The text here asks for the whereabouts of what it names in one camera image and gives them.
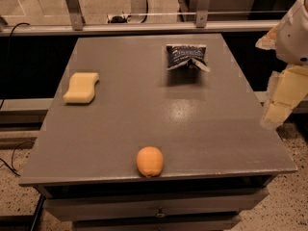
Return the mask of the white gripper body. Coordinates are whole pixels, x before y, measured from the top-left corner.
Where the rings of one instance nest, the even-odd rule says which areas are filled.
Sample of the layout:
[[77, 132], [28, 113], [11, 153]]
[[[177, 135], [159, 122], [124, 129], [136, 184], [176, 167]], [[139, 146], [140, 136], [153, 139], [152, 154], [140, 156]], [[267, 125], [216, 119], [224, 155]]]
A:
[[308, 0], [296, 0], [276, 33], [276, 57], [287, 64], [308, 65]]

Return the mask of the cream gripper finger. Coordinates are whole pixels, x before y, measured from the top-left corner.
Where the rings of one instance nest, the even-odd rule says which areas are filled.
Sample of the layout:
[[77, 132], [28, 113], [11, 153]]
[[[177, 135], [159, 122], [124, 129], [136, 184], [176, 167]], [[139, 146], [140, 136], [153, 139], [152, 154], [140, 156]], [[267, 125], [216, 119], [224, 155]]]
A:
[[255, 46], [263, 50], [275, 50], [277, 30], [277, 26], [272, 27], [265, 35], [257, 40]]
[[308, 95], [308, 66], [288, 64], [282, 72], [273, 71], [260, 120], [262, 127], [276, 129]]

